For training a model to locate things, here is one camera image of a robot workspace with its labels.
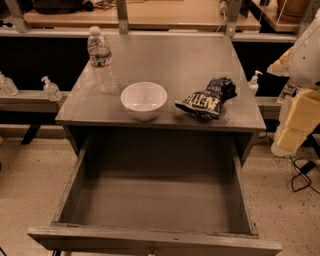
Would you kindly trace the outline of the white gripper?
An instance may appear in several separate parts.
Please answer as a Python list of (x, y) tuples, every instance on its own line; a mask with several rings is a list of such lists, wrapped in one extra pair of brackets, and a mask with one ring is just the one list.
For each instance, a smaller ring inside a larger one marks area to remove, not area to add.
[[(279, 77), (288, 77), (291, 53), (292, 49), (289, 48), (274, 63), (269, 65), (267, 72)], [(310, 134), (319, 124), (320, 92), (304, 90), (292, 100), (289, 115), (285, 122), (286, 127), (279, 126), (277, 128), (271, 152), (279, 157), (295, 155), (298, 148), (306, 140), (306, 134)]]

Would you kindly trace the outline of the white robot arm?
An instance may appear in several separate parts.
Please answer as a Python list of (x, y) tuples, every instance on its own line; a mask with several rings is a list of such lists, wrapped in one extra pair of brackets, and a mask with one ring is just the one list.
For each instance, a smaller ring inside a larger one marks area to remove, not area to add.
[(278, 98), (279, 121), (271, 152), (279, 157), (292, 156), (320, 124), (320, 10), (315, 18), (267, 72), (289, 78), (296, 95), (286, 91)]

